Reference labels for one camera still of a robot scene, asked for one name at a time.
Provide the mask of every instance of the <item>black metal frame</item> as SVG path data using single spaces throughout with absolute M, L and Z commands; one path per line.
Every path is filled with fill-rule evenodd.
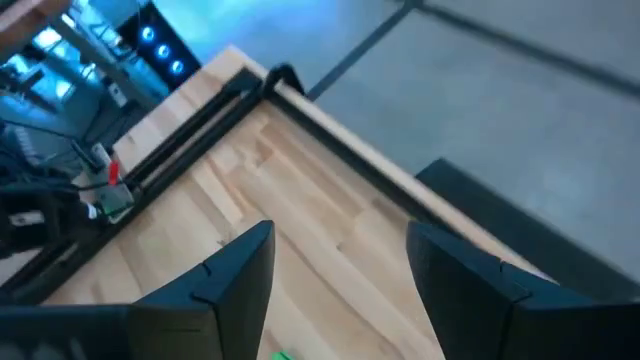
M 135 206 L 120 222 L 105 228 L 101 234 L 96 234 L 92 241 L 76 242 L 75 244 L 78 245 L 75 251 L 62 261 L 60 261 L 60 256 L 71 251 L 73 243 L 44 249 L 40 255 L 0 287 L 0 291 L 9 294 L 12 301 L 18 304 L 38 304 L 46 300 L 262 101 L 269 101 L 278 107 L 358 174 L 393 199 L 413 218 L 421 222 L 436 224 L 455 233 L 445 222 L 398 187 L 384 173 L 361 158 L 333 134 L 274 91 L 274 86 L 279 81 L 287 83 L 297 91 L 301 92 L 302 90 L 302 86 L 290 65 L 276 67 L 269 73 L 265 81 L 249 70 L 242 69 L 223 86 L 216 96 L 167 137 L 155 151 L 126 176 L 125 181 L 129 184 L 142 184 L 145 181 L 148 183 L 138 188 L 140 195 Z M 234 106 L 230 106 L 230 103 L 235 99 L 239 99 L 238 102 Z M 193 137 L 210 119 L 227 106 L 230 107 L 229 110 L 217 120 L 216 124 L 194 140 L 155 177 L 148 179 L 159 166 L 165 165 L 165 160 L 171 158 L 171 155 L 175 154 L 185 140 Z

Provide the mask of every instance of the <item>concrete floor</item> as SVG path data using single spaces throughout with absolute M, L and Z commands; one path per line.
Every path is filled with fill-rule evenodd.
M 291 62 L 307 89 L 400 6 L 385 0 L 156 3 L 202 61 L 234 43 L 267 66 Z M 633 46 L 640 9 L 631 0 L 435 3 L 640 79 L 640 50 Z M 640 280 L 637 99 L 413 11 L 317 103 L 408 172 L 447 157 Z

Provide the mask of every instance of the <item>electronic equipment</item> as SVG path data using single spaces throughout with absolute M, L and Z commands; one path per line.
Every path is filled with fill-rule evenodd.
M 447 360 L 640 357 L 640 304 L 599 304 L 431 225 L 410 223 L 407 254 Z
M 97 169 L 92 169 L 91 164 L 81 158 L 84 174 L 91 184 L 109 183 L 112 165 L 117 165 L 107 154 L 104 146 L 97 143 L 88 152 L 93 163 L 97 164 Z M 134 206 L 135 199 L 129 186 L 124 183 L 124 179 L 119 173 L 112 179 L 115 184 L 111 186 L 99 187 L 94 190 L 96 201 L 101 208 L 101 212 L 108 218 L 111 224 L 120 221 Z
M 118 33 L 171 90 L 177 89 L 201 67 L 153 1 L 119 26 Z
M 135 304 L 0 307 L 0 359 L 255 360 L 274 254 L 262 221 Z

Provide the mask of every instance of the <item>wooden tabletop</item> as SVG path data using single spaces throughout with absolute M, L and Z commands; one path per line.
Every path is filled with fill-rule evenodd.
M 71 6 L 71 0 L 18 0 L 0 13 L 0 54 L 7 58 L 55 17 Z
M 229 48 L 115 149 L 131 169 L 240 68 Z M 479 247 L 537 272 L 486 231 L 286 86 L 278 91 Z M 276 224 L 275 277 L 259 358 L 442 359 L 405 254 L 409 216 L 262 103 L 47 301 L 131 302 L 261 219 Z

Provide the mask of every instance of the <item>green object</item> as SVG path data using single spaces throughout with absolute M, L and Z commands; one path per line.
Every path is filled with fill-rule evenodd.
M 271 355 L 271 360 L 295 360 L 284 351 L 280 351 Z

